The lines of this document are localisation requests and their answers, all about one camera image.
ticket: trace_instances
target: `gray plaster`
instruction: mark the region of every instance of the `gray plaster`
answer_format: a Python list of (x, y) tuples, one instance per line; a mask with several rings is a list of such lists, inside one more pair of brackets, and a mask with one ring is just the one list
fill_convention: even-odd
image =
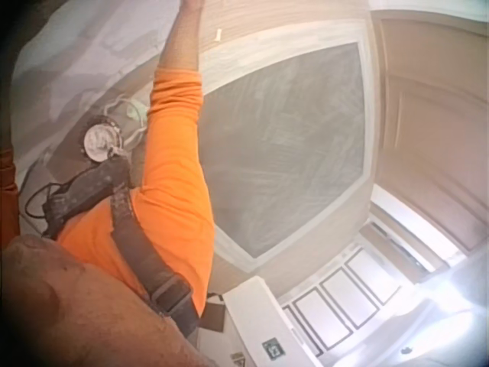
[(285, 60), (210, 93), (199, 140), (216, 224), (251, 256), (264, 254), (362, 175), (357, 46)]

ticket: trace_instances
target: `black strap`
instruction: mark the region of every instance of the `black strap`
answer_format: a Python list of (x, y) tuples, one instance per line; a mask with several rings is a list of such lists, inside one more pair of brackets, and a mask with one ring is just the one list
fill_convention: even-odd
[(187, 337), (199, 323), (188, 282), (164, 263), (132, 211), (127, 180), (114, 183), (112, 238), (160, 314), (170, 316)]

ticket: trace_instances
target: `buckle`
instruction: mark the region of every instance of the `buckle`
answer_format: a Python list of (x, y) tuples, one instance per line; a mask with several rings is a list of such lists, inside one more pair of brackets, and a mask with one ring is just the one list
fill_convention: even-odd
[(175, 303), (169, 310), (162, 310), (166, 315), (172, 316), (173, 313), (182, 307), (190, 298), (192, 297), (193, 290), (192, 288), (178, 275), (174, 274), (172, 277), (163, 283), (161, 286), (156, 289), (155, 292), (150, 296), (150, 300), (153, 304), (155, 304), (158, 309), (160, 309), (160, 305), (158, 304), (158, 299), (163, 296), (171, 287), (180, 287), (180, 289), (185, 288), (183, 296)]

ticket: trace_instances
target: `recessed ceiling panel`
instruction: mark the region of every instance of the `recessed ceiling panel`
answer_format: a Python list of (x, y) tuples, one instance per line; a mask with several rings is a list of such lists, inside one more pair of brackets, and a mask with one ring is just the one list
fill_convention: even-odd
[(217, 226), (254, 258), (292, 235), (362, 175), (364, 120), (357, 44), (275, 63), (208, 94), (200, 160)]

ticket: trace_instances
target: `hand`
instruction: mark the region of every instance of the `hand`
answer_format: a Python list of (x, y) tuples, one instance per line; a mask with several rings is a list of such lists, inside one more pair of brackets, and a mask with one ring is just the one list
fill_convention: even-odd
[(180, 7), (190, 11), (202, 10), (205, 2), (206, 0), (181, 0)]

